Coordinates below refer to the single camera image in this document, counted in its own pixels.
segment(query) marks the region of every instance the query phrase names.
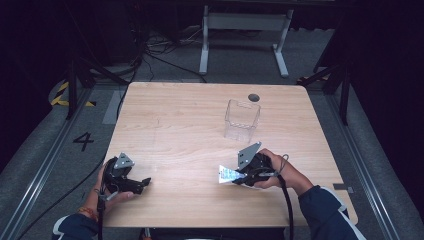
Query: plastic container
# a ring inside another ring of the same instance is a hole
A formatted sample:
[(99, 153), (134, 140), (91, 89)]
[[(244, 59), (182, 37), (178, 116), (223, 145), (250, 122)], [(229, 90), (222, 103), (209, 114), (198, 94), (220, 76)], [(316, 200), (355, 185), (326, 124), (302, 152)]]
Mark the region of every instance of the plastic container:
[(224, 136), (241, 142), (250, 142), (258, 126), (260, 111), (261, 106), (257, 104), (231, 99), (225, 114)]

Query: wrist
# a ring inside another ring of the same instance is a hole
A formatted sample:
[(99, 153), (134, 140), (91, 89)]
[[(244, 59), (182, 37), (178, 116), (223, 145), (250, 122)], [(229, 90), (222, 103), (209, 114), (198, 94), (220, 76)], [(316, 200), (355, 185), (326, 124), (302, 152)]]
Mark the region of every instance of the wrist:
[(89, 208), (89, 207), (80, 207), (78, 208), (78, 213), (82, 214), (90, 219), (93, 219), (94, 221), (99, 220), (98, 213), (95, 209)]
[(82, 205), (81, 208), (79, 209), (91, 209), (88, 211), (81, 211), (80, 213), (93, 218), (90, 216), (90, 214), (92, 213), (94, 216), (98, 217), (99, 213), (97, 212), (97, 202), (99, 199), (98, 196), (98, 190), (100, 189), (100, 187), (97, 186), (97, 184), (91, 189), (91, 191), (88, 193), (87, 199), (85, 200), (85, 203)]

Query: gray floor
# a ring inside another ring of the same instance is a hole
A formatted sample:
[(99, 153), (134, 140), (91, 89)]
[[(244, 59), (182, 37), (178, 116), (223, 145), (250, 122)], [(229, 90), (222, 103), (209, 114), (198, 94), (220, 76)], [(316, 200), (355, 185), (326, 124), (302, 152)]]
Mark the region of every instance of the gray floor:
[[(204, 79), (208, 83), (293, 85), (299, 77), (312, 75), (312, 69), (332, 33), (331, 30), (289, 32), (283, 48), (290, 74), (287, 79), (280, 77), (271, 52), (271, 45), (278, 39), (275, 33), (250, 33), (254, 37), (246, 37), (237, 32), (212, 34), (208, 74)], [(198, 41), (179, 47), (170, 53), (155, 56), (197, 72), (201, 50)], [(161, 50), (162, 47), (158, 46), (155, 49)], [(143, 58), (145, 61), (137, 71), (134, 81), (201, 82), (199, 76), (194, 73), (175, 68), (146, 55)], [(130, 79), (131, 74), (123, 77)], [(424, 228), (419, 214), (382, 151), (353, 89), (348, 108), (349, 127), (346, 128), (340, 127), (338, 116), (331, 110), (334, 99), (338, 99), (338, 93), (334, 96), (325, 96), (319, 90), (320, 85), (315, 83), (309, 86), (308, 92), (343, 180), (353, 189), (350, 196), (359, 218), (358, 228), (367, 239), (422, 239)], [(60, 83), (52, 89), (50, 99), (56, 94), (59, 86)], [(110, 80), (99, 80), (92, 90), (80, 89), (81, 97), (89, 96), (88, 100), (97, 104), (95, 107), (83, 107), (70, 121), (65, 120), (67, 107), (53, 107), (51, 113), (28, 137), (0, 175), (2, 183), (0, 211), (3, 215), (0, 220), (2, 229), (0, 232), (4, 232), (3, 229), (10, 229), (9, 220), (21, 213), (16, 212), (16, 209), (22, 209), (19, 204), (27, 189), (31, 187), (40, 166), (45, 166), (42, 164), (46, 159), (54, 165), (51, 171), (47, 172), (48, 178), (45, 183), (39, 183), (40, 191), (34, 196), (35, 200), (28, 203), (25, 208), (30, 211), (20, 218), (22, 223), (17, 224), (17, 231), (13, 231), (15, 234), (12, 234), (15, 237), (96, 167), (107, 151), (115, 127), (117, 107), (124, 91), (125, 87), (118, 86)], [(58, 144), (61, 130), (70, 122), (72, 124), (69, 126), (69, 134), (65, 135), (61, 144)], [(344, 135), (346, 131), (351, 133), (366, 170), (372, 176), (378, 196), (384, 203), (383, 210), (392, 221), (397, 236), (388, 235), (384, 230), (384, 223), (377, 217), (381, 209), (376, 209), (372, 204), (373, 195), (368, 192), (366, 183), (361, 180), (361, 174), (358, 174), (355, 155)], [(90, 139), (94, 142), (88, 144), (85, 151), (82, 151), (82, 144), (73, 143), (73, 140), (86, 132), (91, 134)], [(52, 146), (60, 147), (52, 153)], [(48, 239), (54, 222), (61, 216), (75, 212), (83, 203), (86, 191), (94, 183), (94, 177), (91, 176), (82, 186), (49, 210), (22, 239)], [(295, 239), (310, 238), (307, 227), (296, 227), (295, 230)], [(104, 229), (105, 239), (137, 239), (138, 234), (139, 229)]]

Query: black cable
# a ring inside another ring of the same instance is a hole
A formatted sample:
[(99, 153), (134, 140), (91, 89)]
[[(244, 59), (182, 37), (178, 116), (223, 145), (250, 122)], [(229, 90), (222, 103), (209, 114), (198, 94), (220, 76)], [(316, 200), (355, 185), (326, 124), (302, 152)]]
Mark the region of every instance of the black cable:
[(155, 39), (155, 42), (150, 43), (149, 45), (151, 47), (156, 47), (159, 45), (163, 45), (164, 49), (163, 50), (151, 50), (148, 49), (148, 51), (151, 54), (155, 54), (155, 55), (160, 55), (160, 54), (168, 54), (173, 52), (174, 50), (178, 49), (178, 48), (182, 48), (182, 47), (186, 47), (188, 45), (193, 44), (194, 42), (196, 42), (197, 38), (199, 37), (199, 33), (201, 33), (201, 29), (197, 30), (196, 32), (194, 32), (193, 34), (191, 34), (191, 36), (189, 36), (187, 39), (185, 40), (180, 40), (179, 44), (175, 44), (175, 43), (170, 43), (171, 41), (167, 41), (165, 37), (161, 36), (161, 35), (152, 35), (150, 36), (151, 38)]
[(284, 180), (284, 178), (281, 176), (281, 174), (279, 174), (277, 178), (280, 181), (281, 188), (283, 189), (284, 196), (286, 197), (287, 208), (289, 210), (290, 240), (293, 240), (294, 238), (293, 208), (291, 205), (290, 196), (289, 196), (289, 193), (287, 192), (286, 181)]
[(190, 69), (186, 69), (186, 68), (180, 67), (180, 66), (178, 66), (178, 65), (175, 65), (175, 64), (173, 64), (173, 63), (167, 62), (167, 61), (165, 61), (165, 60), (163, 60), (163, 59), (160, 59), (160, 58), (158, 58), (158, 57), (156, 57), (156, 56), (153, 56), (153, 55), (151, 55), (151, 54), (149, 54), (149, 53), (146, 53), (146, 54), (147, 54), (147, 55), (149, 55), (150, 57), (154, 58), (154, 59), (157, 59), (157, 60), (161, 61), (161, 62), (164, 62), (164, 63), (166, 63), (166, 64), (169, 64), (169, 65), (171, 65), (171, 66), (174, 66), (174, 67), (176, 67), (176, 68), (179, 68), (179, 69), (181, 69), (181, 70), (184, 70), (184, 71), (187, 71), (187, 72), (191, 72), (191, 73), (195, 74), (196, 76), (200, 77), (200, 78), (202, 79), (203, 83), (208, 83), (208, 82), (207, 82), (207, 81), (203, 78), (203, 76), (202, 76), (202, 75), (200, 75), (200, 74), (199, 74), (199, 73), (197, 73), (197, 72), (194, 72), (194, 71), (192, 71), (192, 70), (190, 70)]
[(146, 59), (144, 59), (144, 57), (141, 57), (142, 59), (143, 59), (143, 61), (144, 62), (146, 62), (147, 63), (147, 65), (149, 66), (149, 71), (150, 71), (150, 74), (152, 75), (151, 77), (150, 77), (150, 79), (149, 79), (149, 82), (151, 82), (152, 80), (153, 80), (153, 78), (155, 78), (155, 74), (153, 73), (153, 71), (152, 71), (152, 66), (150, 65), (150, 63), (146, 60)]
[[(113, 74), (115, 74), (116, 76), (123, 76), (123, 75), (126, 75), (126, 74), (129, 74), (129, 73), (132, 73), (132, 72), (136, 71), (136, 69), (138, 67), (139, 66), (134, 65), (134, 66), (132, 66), (132, 67), (130, 67), (128, 69), (124, 69), (124, 70), (121, 70), (121, 71), (118, 71), (118, 72), (113, 72)], [(93, 77), (95, 77), (95, 78), (107, 78), (105, 75), (103, 75), (101, 73), (93, 73), (92, 72), (91, 75)]]
[(32, 221), (25, 230), (19, 235), (17, 240), (21, 239), (37, 222), (40, 220), (48, 211), (50, 211), (52, 208), (54, 208), (57, 204), (59, 204), (64, 198), (66, 198), (69, 194), (71, 194), (75, 189), (77, 189), (81, 184), (83, 184), (93, 173), (99, 168), (99, 166), (102, 165), (104, 158), (106, 155), (100, 160), (100, 162), (96, 165), (96, 167), (84, 178), (82, 179), (77, 185), (75, 185), (71, 190), (69, 190), (67, 193), (65, 193), (62, 197), (60, 197), (56, 202), (54, 202), (50, 207), (48, 207), (44, 212), (42, 212), (34, 221)]
[(105, 179), (106, 179), (106, 171), (109, 168), (109, 165), (111, 164), (112, 161), (114, 161), (116, 158), (111, 158), (107, 161), (105, 168), (103, 169), (103, 173), (102, 173), (102, 180), (100, 183), (100, 189), (98, 191), (98, 198), (97, 198), (97, 212), (99, 213), (99, 219), (97, 222), (97, 226), (98, 226), (98, 233), (97, 233), (97, 239), (98, 240), (103, 240), (103, 215), (104, 215), (104, 211), (106, 210), (106, 184), (105, 184)]

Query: dark sleeve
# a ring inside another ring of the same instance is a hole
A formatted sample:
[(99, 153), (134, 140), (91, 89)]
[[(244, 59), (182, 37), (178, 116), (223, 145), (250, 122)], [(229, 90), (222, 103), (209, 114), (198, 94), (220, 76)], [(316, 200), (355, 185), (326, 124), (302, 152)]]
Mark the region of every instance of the dark sleeve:
[(299, 204), (312, 239), (365, 239), (330, 189), (314, 186), (299, 196)]
[(52, 240), (92, 240), (97, 231), (96, 221), (82, 214), (75, 213), (57, 220), (53, 227)]

